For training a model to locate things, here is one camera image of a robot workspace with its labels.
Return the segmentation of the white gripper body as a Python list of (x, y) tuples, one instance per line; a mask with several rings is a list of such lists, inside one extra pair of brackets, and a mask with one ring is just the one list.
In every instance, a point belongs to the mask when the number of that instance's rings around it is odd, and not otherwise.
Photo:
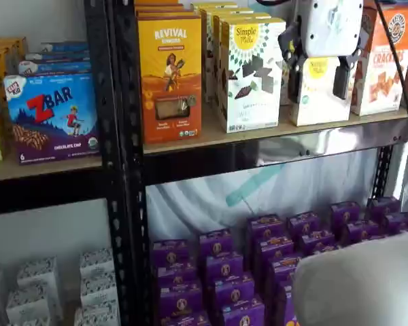
[(356, 0), (297, 1), (303, 52), (308, 58), (352, 54), (358, 45), (363, 2)]

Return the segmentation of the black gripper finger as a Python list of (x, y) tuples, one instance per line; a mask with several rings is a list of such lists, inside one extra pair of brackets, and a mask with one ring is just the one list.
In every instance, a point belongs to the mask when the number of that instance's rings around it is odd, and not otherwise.
[(339, 57), (339, 66), (336, 68), (333, 84), (333, 94), (336, 97), (340, 99), (347, 98), (350, 79), (352, 78), (352, 73), (356, 70), (359, 56), (359, 53), (352, 53)]
[(299, 103), (303, 65), (307, 59), (301, 38), (300, 20), (295, 20), (278, 36), (282, 56), (289, 68), (288, 97), (293, 103)]

